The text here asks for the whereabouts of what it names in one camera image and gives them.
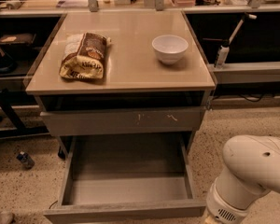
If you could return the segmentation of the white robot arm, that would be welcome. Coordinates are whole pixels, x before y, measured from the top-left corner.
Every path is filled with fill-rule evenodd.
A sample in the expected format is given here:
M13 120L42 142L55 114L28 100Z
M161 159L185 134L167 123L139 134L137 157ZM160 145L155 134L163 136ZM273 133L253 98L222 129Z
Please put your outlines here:
M280 194L280 138L237 135L223 147L224 167L211 185L201 224L241 224L251 205Z

